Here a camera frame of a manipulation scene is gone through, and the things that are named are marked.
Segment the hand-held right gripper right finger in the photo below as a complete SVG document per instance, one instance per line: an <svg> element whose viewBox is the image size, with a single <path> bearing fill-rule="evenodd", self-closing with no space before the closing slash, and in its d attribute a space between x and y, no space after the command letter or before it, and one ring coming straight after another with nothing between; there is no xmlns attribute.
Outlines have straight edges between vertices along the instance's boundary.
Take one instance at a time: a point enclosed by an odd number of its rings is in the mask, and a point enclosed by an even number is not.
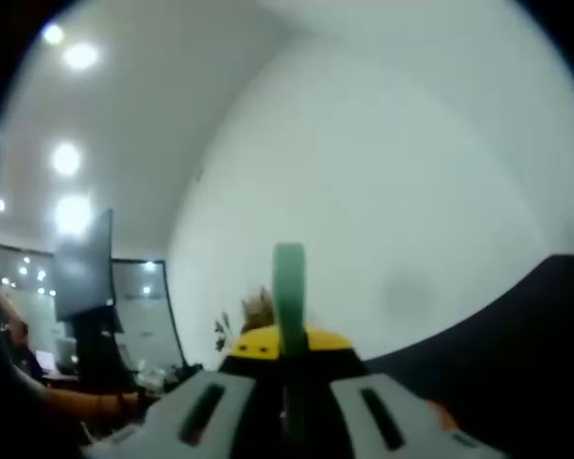
<svg viewBox="0 0 574 459"><path fill-rule="evenodd" d="M353 458L505 458L462 430L444 430L436 412L383 374L329 384Z"/></svg>

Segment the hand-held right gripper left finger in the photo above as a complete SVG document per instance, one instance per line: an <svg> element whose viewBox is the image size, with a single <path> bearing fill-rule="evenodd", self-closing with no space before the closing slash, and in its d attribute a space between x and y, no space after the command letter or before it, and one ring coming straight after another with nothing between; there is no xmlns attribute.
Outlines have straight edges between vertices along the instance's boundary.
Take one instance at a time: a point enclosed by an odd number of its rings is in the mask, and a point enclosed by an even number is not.
<svg viewBox="0 0 574 459"><path fill-rule="evenodd" d="M278 329L253 329L216 372L200 371L86 458L272 458L282 436Z"/></svg>

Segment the person's right hand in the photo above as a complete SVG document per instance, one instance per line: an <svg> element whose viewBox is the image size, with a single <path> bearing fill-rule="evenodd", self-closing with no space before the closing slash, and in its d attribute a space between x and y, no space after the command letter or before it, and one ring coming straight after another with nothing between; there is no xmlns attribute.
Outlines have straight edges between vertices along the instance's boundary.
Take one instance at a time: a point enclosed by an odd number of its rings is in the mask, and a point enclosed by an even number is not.
<svg viewBox="0 0 574 459"><path fill-rule="evenodd" d="M455 421L454 417L447 410L447 408L445 406L443 406L437 402L434 402L432 400L426 400L426 403L436 412L436 414L440 420L441 427L444 430L457 430L457 429L459 429L459 426L458 426L457 422Z"/></svg>

